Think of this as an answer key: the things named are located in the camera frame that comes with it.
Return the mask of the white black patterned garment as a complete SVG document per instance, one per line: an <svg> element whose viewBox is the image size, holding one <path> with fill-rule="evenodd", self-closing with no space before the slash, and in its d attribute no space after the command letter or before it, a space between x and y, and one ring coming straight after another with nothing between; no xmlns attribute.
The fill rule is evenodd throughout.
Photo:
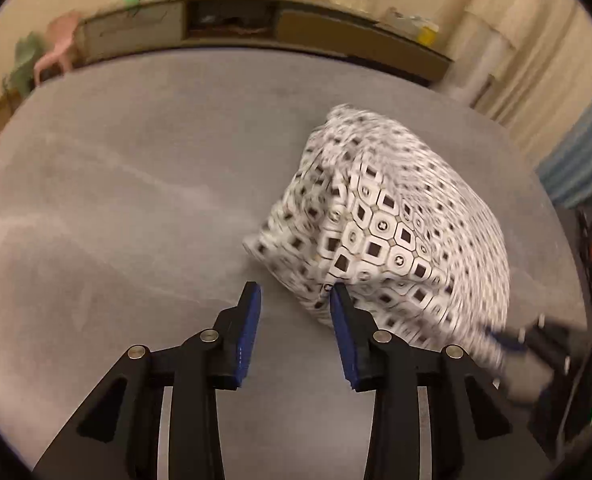
<svg viewBox="0 0 592 480"><path fill-rule="evenodd" d="M323 324L337 283L416 348L462 347L498 370L510 305L501 226L465 180L395 119L347 104L310 134L250 255Z"/></svg>

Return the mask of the white curtain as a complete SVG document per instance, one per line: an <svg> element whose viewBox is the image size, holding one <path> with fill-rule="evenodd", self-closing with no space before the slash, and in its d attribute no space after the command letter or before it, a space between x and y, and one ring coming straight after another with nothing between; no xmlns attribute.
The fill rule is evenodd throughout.
<svg viewBox="0 0 592 480"><path fill-rule="evenodd" d="M436 91L501 125L532 166L592 103L592 18L579 0L470 0Z"/></svg>

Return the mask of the long dark tv cabinet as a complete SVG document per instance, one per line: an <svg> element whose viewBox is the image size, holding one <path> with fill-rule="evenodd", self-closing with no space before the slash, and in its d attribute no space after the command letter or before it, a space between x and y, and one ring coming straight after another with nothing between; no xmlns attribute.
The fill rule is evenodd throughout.
<svg viewBox="0 0 592 480"><path fill-rule="evenodd" d="M452 61L362 12L321 0L148 0L83 18L86 62L183 48L255 48L338 58L437 84Z"/></svg>

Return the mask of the green plastic chair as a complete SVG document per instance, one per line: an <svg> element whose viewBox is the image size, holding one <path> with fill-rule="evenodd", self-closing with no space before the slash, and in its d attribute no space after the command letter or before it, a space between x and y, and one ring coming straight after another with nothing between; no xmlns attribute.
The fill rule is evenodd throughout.
<svg viewBox="0 0 592 480"><path fill-rule="evenodd" d="M14 66L3 79L3 89L14 89L26 98L35 86L34 65L44 53L44 40L38 32L20 38L15 46Z"/></svg>

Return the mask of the pink plastic chair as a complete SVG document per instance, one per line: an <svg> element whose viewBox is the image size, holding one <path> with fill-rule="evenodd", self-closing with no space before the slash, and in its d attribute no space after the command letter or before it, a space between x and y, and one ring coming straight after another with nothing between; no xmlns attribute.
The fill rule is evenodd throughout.
<svg viewBox="0 0 592 480"><path fill-rule="evenodd" d="M64 74L73 70L72 54L76 51L75 32L82 20L82 13L71 10L54 18L46 27L49 50L34 64L35 85L41 84L41 73L58 65Z"/></svg>

